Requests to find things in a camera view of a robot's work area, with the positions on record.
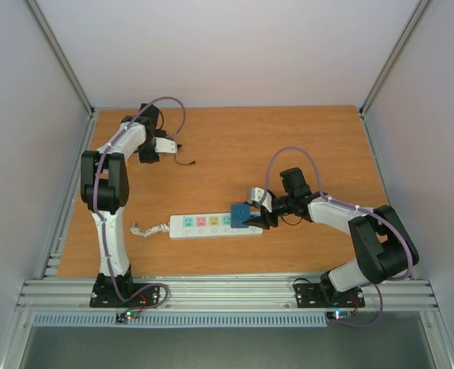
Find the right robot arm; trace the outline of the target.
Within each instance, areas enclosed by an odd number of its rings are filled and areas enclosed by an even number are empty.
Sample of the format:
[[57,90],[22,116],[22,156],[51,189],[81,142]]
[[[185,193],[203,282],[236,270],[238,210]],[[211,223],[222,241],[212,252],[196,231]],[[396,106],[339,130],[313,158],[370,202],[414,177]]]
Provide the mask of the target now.
[[244,223],[269,230],[283,216],[293,214],[349,235],[355,258],[320,277],[319,293],[327,304],[340,303],[349,290],[364,284],[407,278],[418,264],[419,253],[393,207],[361,208],[313,192],[300,168],[283,171],[280,177],[284,196],[262,188],[249,190],[247,203],[260,215]]

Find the dark blue cube adapter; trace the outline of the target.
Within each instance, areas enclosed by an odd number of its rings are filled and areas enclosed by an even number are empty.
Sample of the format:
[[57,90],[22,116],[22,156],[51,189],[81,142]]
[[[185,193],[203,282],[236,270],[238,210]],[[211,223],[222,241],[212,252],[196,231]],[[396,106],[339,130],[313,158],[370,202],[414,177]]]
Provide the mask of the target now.
[[247,203],[232,204],[230,213],[231,228],[248,228],[245,223],[251,217],[250,206]]

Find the black power adapter with cable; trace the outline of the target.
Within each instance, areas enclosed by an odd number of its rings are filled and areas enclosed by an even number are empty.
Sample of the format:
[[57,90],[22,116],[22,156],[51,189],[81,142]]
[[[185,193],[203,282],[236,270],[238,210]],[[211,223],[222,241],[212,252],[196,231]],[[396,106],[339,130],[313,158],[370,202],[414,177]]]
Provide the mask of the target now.
[[191,166],[191,165],[197,164],[196,160],[192,160],[192,161],[188,161],[188,162],[179,160],[177,154],[174,155],[174,161],[177,165],[181,165],[181,166]]

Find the white power strip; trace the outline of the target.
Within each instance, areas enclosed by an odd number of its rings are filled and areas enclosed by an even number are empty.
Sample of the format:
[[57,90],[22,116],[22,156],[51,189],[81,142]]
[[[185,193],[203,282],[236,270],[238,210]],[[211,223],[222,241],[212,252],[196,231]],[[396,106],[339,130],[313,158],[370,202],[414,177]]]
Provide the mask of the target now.
[[171,215],[169,237],[172,240],[238,238],[262,235],[256,227],[233,228],[230,213]]

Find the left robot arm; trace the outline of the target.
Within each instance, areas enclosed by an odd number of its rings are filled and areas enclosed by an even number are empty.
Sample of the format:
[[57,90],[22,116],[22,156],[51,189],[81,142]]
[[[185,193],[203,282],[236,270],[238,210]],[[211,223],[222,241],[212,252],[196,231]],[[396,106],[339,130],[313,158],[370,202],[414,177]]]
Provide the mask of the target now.
[[93,301],[126,306],[139,293],[125,249],[123,215],[129,199],[126,163],[134,153],[141,164],[159,161],[155,133],[160,116],[154,104],[143,103],[137,115],[123,118],[118,131],[102,147],[82,153],[80,194],[95,221],[101,258]]

